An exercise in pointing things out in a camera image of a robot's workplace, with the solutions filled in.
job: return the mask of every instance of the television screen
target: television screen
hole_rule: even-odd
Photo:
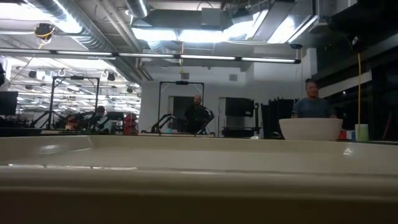
[[[0,115],[15,115],[17,97],[16,91],[0,91]]]
[[[247,116],[253,117],[254,100],[246,98],[226,98],[226,116]]]

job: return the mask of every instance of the white bowl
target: white bowl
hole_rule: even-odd
[[[336,141],[343,125],[336,118],[280,119],[280,130],[286,140]]]

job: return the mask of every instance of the monitor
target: monitor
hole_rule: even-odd
[[[253,117],[254,100],[246,98],[226,98],[226,116]]]

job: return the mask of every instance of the blue shirt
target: blue shirt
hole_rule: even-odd
[[[303,98],[294,105],[292,113],[299,118],[329,118],[335,111],[325,99]]]

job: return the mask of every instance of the vent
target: vent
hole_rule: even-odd
[[[189,79],[189,73],[181,73],[181,80],[188,80]]]
[[[236,82],[238,80],[237,74],[229,74],[229,80],[232,82]]]

